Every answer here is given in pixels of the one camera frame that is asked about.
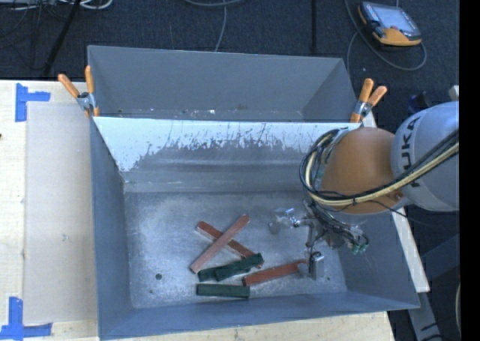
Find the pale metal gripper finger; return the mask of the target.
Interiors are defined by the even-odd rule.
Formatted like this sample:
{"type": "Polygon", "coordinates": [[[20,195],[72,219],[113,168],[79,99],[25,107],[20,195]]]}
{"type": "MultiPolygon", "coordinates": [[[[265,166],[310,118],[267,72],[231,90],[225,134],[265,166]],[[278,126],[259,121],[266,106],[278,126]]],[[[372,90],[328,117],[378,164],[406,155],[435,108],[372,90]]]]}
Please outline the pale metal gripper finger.
{"type": "Polygon", "coordinates": [[[270,213],[268,229],[271,234],[278,235],[284,229],[299,227],[299,219],[294,208],[277,208],[270,213]]]}
{"type": "Polygon", "coordinates": [[[308,258],[308,276],[312,280],[318,280],[324,277],[325,256],[320,251],[314,251],[308,258]]]}

